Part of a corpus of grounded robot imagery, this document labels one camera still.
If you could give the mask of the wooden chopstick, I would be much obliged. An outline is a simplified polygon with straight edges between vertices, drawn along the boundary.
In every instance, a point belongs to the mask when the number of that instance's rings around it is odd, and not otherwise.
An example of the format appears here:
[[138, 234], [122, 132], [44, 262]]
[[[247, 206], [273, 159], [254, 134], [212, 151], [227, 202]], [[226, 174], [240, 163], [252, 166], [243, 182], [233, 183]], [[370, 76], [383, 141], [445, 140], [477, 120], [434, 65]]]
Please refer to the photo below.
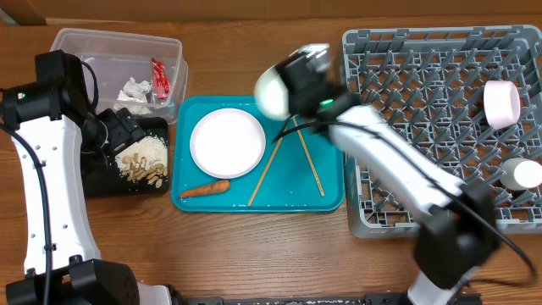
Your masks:
[[[288, 126], [289, 126], [289, 123], [290, 123], [290, 121], [291, 121], [291, 118], [292, 118], [292, 117], [288, 118], [288, 119], [285, 121], [285, 125], [282, 127], [282, 129], [281, 129], [281, 131], [280, 131], [279, 133], [281, 133], [281, 132], [287, 130], [287, 128], [288, 128]], [[254, 188], [254, 190], [253, 190], [253, 192], [252, 192], [252, 195], [251, 195], [251, 197], [250, 197], [250, 199], [249, 199], [249, 201], [248, 201], [247, 207], [251, 207], [251, 206], [252, 206], [252, 204], [253, 204], [253, 202], [254, 202], [254, 200], [255, 200], [255, 198], [256, 198], [256, 196], [257, 196], [257, 194], [258, 194], [258, 192], [259, 192], [259, 190], [260, 190], [260, 188], [261, 188], [261, 185], [262, 185], [263, 181], [265, 180], [265, 177], [266, 177], [266, 175], [267, 175], [267, 173], [268, 173], [268, 170], [269, 170], [269, 168], [270, 168], [272, 162], [274, 161], [274, 158], [275, 158], [275, 156], [276, 156], [276, 154], [277, 154], [277, 152], [278, 152], [278, 150], [279, 150], [279, 147], [280, 147], [280, 145], [281, 145], [281, 142], [282, 142], [282, 138], [279, 138], [279, 139], [276, 141], [276, 145], [274, 146], [274, 150], [272, 151], [271, 156], [269, 157], [268, 162], [266, 163], [266, 166], [265, 166], [265, 168], [264, 168], [264, 170], [263, 170], [263, 172], [262, 172], [262, 174], [261, 174], [261, 176], [260, 176], [260, 178], [259, 178], [259, 180], [258, 180], [258, 182], [257, 182], [257, 184], [256, 184], [256, 186], [255, 186], [255, 188]]]
[[[293, 116], [291, 120], [292, 120], [292, 122], [293, 122], [293, 124], [294, 124], [295, 127], [298, 127], [298, 126], [299, 126], [298, 123], [297, 123], [297, 120], [296, 120], [296, 116]], [[309, 166], [310, 166], [310, 168], [311, 168], [312, 175], [313, 175], [313, 178], [314, 178], [314, 180], [315, 180], [315, 183], [316, 183], [316, 185], [317, 185], [317, 187], [318, 187], [318, 190], [319, 190], [319, 192], [320, 192], [320, 195], [321, 195], [321, 197], [325, 197], [325, 192], [324, 192], [323, 186], [322, 186], [321, 181], [320, 181], [320, 179], [319, 179], [318, 172], [317, 172], [317, 170], [316, 170], [316, 168], [315, 168], [315, 166], [314, 166], [314, 163], [313, 163], [313, 161], [312, 161], [311, 153], [310, 153], [309, 150], [308, 150], [308, 147], [307, 147], [305, 138], [304, 138], [304, 136], [303, 136], [303, 134], [302, 134], [302, 132], [301, 132], [301, 129], [297, 130], [297, 134], [298, 134], [298, 136], [299, 136], [299, 139], [300, 139], [301, 145], [302, 145], [302, 147], [303, 147], [303, 150], [304, 150], [304, 152], [305, 152], [305, 154], [306, 154], [307, 161], [308, 161]]]

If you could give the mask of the white napkin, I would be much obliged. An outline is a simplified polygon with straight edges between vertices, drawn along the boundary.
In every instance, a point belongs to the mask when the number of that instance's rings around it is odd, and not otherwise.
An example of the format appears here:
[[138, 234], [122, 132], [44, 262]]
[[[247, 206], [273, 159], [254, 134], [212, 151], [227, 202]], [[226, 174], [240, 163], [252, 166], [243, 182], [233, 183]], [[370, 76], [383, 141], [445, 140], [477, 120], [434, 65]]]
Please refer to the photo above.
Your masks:
[[120, 110], [127, 108], [134, 115], [146, 115], [152, 111], [146, 106], [147, 97], [132, 97], [126, 94], [124, 91], [120, 91], [117, 97], [117, 102], [114, 104], [114, 110]]

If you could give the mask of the rice and peanuts pile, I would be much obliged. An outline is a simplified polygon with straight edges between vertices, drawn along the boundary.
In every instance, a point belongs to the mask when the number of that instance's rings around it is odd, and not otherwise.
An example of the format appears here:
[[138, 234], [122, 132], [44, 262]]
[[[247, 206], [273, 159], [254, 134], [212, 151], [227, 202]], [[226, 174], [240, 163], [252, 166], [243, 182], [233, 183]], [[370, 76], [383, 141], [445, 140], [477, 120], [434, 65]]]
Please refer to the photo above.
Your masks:
[[168, 147], [158, 136], [146, 136], [115, 157], [119, 175], [130, 183], [159, 189], [168, 179]]

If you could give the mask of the white tissue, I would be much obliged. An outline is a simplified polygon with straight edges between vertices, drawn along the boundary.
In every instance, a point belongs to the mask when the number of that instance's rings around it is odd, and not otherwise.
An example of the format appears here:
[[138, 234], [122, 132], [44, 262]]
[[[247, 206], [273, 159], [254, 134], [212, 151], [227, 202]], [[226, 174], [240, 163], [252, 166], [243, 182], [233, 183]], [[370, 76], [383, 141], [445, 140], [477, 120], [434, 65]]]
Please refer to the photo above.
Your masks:
[[151, 91], [152, 85], [147, 80], [138, 83], [134, 77], [125, 83], [123, 92], [128, 96], [134, 98], [139, 103], [147, 103], [147, 94]]

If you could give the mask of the white bowl with food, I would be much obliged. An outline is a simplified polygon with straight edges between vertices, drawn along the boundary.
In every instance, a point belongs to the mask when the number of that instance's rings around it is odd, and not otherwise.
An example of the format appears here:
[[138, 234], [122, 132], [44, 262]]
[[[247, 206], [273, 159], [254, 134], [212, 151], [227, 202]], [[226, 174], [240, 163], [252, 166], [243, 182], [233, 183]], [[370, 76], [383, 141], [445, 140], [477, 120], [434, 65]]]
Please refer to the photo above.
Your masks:
[[279, 121], [290, 116], [288, 90], [275, 67], [260, 75], [253, 95], [258, 109], [266, 118]]

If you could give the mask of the red snack wrapper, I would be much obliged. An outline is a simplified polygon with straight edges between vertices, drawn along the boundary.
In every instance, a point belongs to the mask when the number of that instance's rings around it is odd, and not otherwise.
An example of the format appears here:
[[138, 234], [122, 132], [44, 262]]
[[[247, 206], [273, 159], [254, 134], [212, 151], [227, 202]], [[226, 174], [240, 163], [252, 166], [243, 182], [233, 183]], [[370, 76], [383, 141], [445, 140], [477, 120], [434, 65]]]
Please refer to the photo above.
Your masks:
[[169, 96], [171, 84], [165, 74], [165, 65], [152, 58], [152, 88], [155, 103], [163, 103]]

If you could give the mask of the white plate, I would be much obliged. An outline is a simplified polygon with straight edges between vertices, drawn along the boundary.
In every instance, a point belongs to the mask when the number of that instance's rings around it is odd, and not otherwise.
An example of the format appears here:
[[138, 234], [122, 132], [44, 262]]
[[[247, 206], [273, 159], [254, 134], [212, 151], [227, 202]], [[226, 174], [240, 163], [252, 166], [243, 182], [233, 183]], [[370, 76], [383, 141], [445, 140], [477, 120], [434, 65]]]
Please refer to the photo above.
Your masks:
[[190, 138], [190, 153], [197, 167], [219, 179], [249, 173], [259, 164], [265, 149], [262, 125], [237, 108], [221, 108], [205, 115]]

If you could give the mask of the orange carrot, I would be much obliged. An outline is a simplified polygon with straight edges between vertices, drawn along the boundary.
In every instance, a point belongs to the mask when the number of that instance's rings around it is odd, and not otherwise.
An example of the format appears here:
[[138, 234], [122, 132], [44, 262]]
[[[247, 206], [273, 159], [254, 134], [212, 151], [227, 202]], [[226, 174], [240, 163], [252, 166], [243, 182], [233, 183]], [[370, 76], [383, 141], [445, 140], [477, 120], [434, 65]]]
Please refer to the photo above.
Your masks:
[[196, 188], [183, 191], [179, 198], [190, 197], [202, 197], [207, 195], [214, 195], [227, 192], [230, 189], [230, 182], [228, 180], [218, 180], [214, 183], [207, 184], [205, 186], [198, 186]]

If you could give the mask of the white upturned bowl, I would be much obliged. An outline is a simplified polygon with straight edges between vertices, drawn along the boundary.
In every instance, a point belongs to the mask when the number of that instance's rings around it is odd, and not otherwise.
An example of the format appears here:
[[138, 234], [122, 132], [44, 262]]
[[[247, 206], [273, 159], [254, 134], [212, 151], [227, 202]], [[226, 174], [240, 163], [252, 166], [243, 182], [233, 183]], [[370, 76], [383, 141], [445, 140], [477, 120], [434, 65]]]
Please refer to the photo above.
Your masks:
[[496, 130], [519, 121], [521, 103], [515, 84], [508, 80], [488, 80], [483, 92], [484, 114], [490, 127]]

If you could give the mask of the white paper cup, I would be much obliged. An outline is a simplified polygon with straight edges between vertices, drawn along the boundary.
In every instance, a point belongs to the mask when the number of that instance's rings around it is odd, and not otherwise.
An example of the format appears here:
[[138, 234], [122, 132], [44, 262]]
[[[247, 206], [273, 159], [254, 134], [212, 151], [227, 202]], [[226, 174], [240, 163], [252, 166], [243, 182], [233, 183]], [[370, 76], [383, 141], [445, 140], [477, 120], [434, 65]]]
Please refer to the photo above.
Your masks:
[[513, 191], [522, 191], [538, 187], [542, 180], [541, 164], [526, 158], [510, 158], [501, 169], [505, 173], [500, 177], [501, 184]]

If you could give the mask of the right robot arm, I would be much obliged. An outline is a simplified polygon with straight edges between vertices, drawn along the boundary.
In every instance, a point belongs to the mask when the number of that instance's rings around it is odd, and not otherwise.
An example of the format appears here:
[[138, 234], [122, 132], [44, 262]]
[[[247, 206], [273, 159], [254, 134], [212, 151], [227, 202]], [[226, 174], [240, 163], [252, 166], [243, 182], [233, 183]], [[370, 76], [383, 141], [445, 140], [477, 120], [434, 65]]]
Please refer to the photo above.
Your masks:
[[365, 164], [418, 222], [414, 258], [420, 274], [406, 294], [409, 302], [452, 303], [501, 244], [488, 187], [466, 183], [424, 157], [372, 106], [327, 80], [328, 67], [318, 55], [291, 55], [275, 69], [285, 84], [288, 114]]

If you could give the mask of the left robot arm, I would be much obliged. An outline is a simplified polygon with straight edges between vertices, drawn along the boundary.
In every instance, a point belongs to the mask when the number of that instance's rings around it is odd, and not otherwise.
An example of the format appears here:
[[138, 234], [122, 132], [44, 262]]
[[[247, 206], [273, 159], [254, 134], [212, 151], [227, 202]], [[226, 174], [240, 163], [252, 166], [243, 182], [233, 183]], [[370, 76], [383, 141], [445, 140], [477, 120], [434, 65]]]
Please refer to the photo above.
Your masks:
[[81, 169], [106, 167], [145, 131], [127, 109], [97, 111], [89, 64], [60, 50], [35, 58], [36, 80], [5, 89], [1, 128], [22, 168], [28, 227], [23, 280], [10, 304], [180, 304], [169, 285], [150, 286], [129, 266], [104, 261], [91, 233]]

